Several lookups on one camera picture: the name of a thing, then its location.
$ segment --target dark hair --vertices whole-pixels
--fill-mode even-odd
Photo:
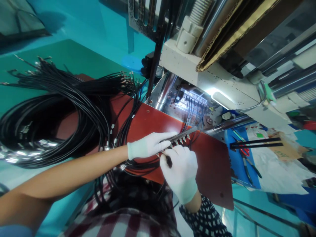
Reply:
[[[110,199],[89,213],[99,216],[105,213],[117,211],[121,208],[135,208],[150,215],[161,226],[169,227],[171,232],[180,236],[173,210],[172,191],[163,185],[148,179],[131,176],[119,169],[114,172],[116,185],[111,189]]]

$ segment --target patterned sleeve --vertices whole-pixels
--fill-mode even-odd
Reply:
[[[194,237],[232,237],[211,201],[202,194],[201,197],[202,205],[197,213],[191,213],[183,205],[180,206],[180,213],[193,230]]]

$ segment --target pliers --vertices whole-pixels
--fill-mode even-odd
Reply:
[[[235,141],[236,141],[237,143],[240,142],[240,141],[239,141],[238,139],[236,139],[235,137],[233,137],[233,138],[235,139]],[[242,159],[243,159],[245,172],[246,172],[246,175],[247,175],[247,177],[248,177],[248,179],[249,179],[249,182],[250,182],[251,184],[253,184],[252,179],[250,178],[250,174],[249,174],[249,171],[248,171],[248,167],[247,167],[247,162],[246,162],[246,161],[248,161],[248,163],[253,167],[254,171],[256,171],[257,175],[258,175],[260,178],[262,178],[262,176],[261,176],[260,172],[257,170],[257,168],[253,165],[253,163],[247,158],[247,156],[250,156],[250,150],[249,150],[248,148],[246,148],[246,147],[247,147],[247,146],[245,146],[245,148],[239,149],[239,153],[240,153],[240,155],[241,155],[241,157],[242,157]]]
[[[252,179],[250,178],[250,174],[249,174],[249,172],[248,172],[248,168],[247,168],[247,163],[246,163],[246,161],[248,161],[248,163],[252,166],[252,168],[254,169],[254,171],[256,171],[257,175],[258,175],[260,178],[262,178],[262,176],[261,176],[260,172],[257,170],[257,168],[253,165],[253,163],[245,156],[245,154],[242,152],[241,149],[239,150],[239,153],[240,153],[240,155],[241,155],[241,157],[242,157],[242,159],[243,159],[244,168],[245,168],[245,171],[246,171],[246,175],[247,175],[247,177],[248,177],[248,179],[249,179],[249,182],[250,182],[251,184],[253,184]]]

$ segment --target person's hand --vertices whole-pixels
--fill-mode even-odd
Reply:
[[[127,143],[128,159],[146,158],[157,154],[171,145],[170,141],[160,141],[177,134],[177,132],[151,133],[136,142]]]
[[[167,164],[169,156],[172,167]],[[197,157],[189,148],[181,145],[167,149],[160,157],[160,167],[172,191],[177,195],[181,204],[189,203],[195,196],[198,186],[195,177],[198,171]]]

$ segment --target person's arm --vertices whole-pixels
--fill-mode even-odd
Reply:
[[[0,198],[0,226],[23,225],[36,233],[51,205],[127,159],[152,156],[171,143],[176,133],[152,133],[136,142],[54,166]]]
[[[191,212],[187,205],[181,205],[179,208],[184,220],[193,230],[194,236],[232,237],[211,201],[200,193],[199,196],[201,205],[197,212]]]
[[[171,168],[165,155],[171,158]],[[198,190],[195,180],[198,163],[193,151],[181,145],[167,149],[160,157],[160,167],[170,188],[179,198],[180,213],[194,236],[232,236],[210,200]]]

